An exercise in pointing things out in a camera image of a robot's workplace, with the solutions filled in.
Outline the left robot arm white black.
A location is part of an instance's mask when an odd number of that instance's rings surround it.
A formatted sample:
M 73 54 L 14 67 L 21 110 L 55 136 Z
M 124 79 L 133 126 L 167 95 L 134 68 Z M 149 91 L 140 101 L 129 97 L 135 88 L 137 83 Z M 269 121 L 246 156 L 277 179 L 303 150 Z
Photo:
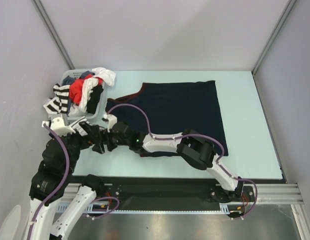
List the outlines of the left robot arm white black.
M 54 220 L 65 189 L 70 183 L 81 150 L 92 147 L 104 153 L 102 132 L 98 125 L 81 123 L 85 136 L 79 132 L 59 137 L 49 131 L 51 140 L 42 153 L 42 161 L 31 180 L 29 191 L 30 214 L 26 227 L 26 240 L 66 240 L 84 210 L 93 200 L 105 196 L 106 186 L 102 178 L 89 174 L 84 177 L 75 198 L 63 214 Z

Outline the navy tank top red trim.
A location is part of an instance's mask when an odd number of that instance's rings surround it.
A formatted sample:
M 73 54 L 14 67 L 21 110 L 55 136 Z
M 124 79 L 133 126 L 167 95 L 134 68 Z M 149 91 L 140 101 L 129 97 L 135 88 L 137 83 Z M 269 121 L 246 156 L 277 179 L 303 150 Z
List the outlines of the navy tank top red trim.
M 143 83 L 133 94 L 108 98 L 106 111 L 137 132 L 172 135 L 185 129 L 214 138 L 222 147 L 215 151 L 229 155 L 216 83 Z

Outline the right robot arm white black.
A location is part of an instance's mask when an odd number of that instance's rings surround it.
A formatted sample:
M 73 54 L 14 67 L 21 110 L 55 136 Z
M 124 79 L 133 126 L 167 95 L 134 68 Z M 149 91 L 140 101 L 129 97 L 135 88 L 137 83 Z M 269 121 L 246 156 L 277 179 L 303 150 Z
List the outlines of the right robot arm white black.
M 222 155 L 215 151 L 216 140 L 211 137 L 192 129 L 171 135 L 138 132 L 124 122 L 109 124 L 102 134 L 103 143 L 110 152 L 118 146 L 127 146 L 140 157 L 173 154 L 181 157 L 192 168 L 208 172 L 219 183 L 218 186 L 211 186 L 208 192 L 216 202 L 251 202 L 245 192 L 245 180 L 232 174 L 221 163 Z

